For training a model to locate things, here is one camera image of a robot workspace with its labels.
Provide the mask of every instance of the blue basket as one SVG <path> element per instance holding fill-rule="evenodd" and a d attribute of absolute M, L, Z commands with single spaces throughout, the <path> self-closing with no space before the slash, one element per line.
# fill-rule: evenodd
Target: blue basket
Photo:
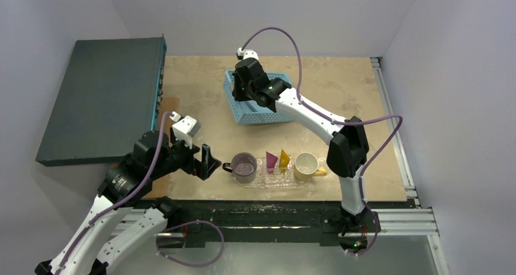
<path fill-rule="evenodd" d="M 249 100 L 247 102 L 237 102 L 233 98 L 232 90 L 235 82 L 233 72 L 235 70 L 226 71 L 226 80 L 224 81 L 224 91 L 226 92 L 226 98 L 229 102 L 229 107 L 233 112 L 235 121 L 237 124 L 249 125 L 249 124 L 268 124 L 268 123 L 281 123 L 294 121 L 292 118 L 282 114 L 274 113 L 268 108 L 262 108 L 255 101 Z M 288 83 L 292 82 L 288 76 L 284 73 L 267 72 L 269 79 L 281 78 Z"/>

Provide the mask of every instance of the mug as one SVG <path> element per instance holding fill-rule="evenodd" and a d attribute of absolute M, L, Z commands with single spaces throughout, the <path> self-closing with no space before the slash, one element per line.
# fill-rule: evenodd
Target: mug
<path fill-rule="evenodd" d="M 308 181 L 313 176 L 326 176 L 326 169 L 319 167 L 315 155 L 309 152 L 300 153 L 294 162 L 294 176 L 300 181 Z"/>
<path fill-rule="evenodd" d="M 256 176 L 256 158 L 250 153 L 242 152 L 233 157 L 231 163 L 222 164 L 222 169 L 233 174 L 237 182 L 246 184 Z"/>

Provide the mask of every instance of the wooden table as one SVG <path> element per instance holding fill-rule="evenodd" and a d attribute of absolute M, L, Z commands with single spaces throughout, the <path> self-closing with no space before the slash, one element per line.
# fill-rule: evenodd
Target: wooden table
<path fill-rule="evenodd" d="M 267 125 L 237 125 L 222 89 L 225 70 L 235 57 L 191 56 L 166 58 L 164 97 L 179 99 L 179 113 L 202 123 L 194 143 L 211 146 L 213 155 L 230 162 L 239 152 L 257 158 L 265 152 L 284 149 L 293 158 L 309 151 L 325 158 L 328 147 L 297 122 Z M 260 57 L 264 70 L 286 73 L 298 82 L 295 57 Z M 368 58 L 304 57 L 302 94 L 323 108 L 345 117 L 363 120 L 383 116 L 384 110 L 371 62 Z M 389 135 L 387 124 L 366 126 L 370 157 Z M 405 191 L 392 145 L 377 158 L 365 174 L 365 191 L 374 201 L 405 201 Z M 169 177 L 168 196 L 199 200 L 340 200 L 338 178 L 332 173 L 313 178 L 301 189 L 249 189 L 239 185 L 230 173 L 219 169 L 206 181 L 182 171 Z"/>

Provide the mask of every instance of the cream mug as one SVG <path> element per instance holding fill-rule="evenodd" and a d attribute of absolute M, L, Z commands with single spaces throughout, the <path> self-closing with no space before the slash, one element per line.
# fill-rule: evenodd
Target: cream mug
<path fill-rule="evenodd" d="M 294 162 L 294 176 L 300 181 L 308 181 L 313 176 L 326 176 L 326 169 L 319 167 L 319 161 L 315 155 L 303 152 Z"/>

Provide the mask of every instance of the gray mug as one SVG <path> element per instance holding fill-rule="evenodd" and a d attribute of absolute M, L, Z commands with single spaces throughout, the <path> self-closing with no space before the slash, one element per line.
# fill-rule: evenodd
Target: gray mug
<path fill-rule="evenodd" d="M 256 158 L 250 153 L 242 152 L 233 157 L 231 163 L 222 164 L 222 169 L 233 174 L 237 182 L 246 184 L 256 176 Z"/>

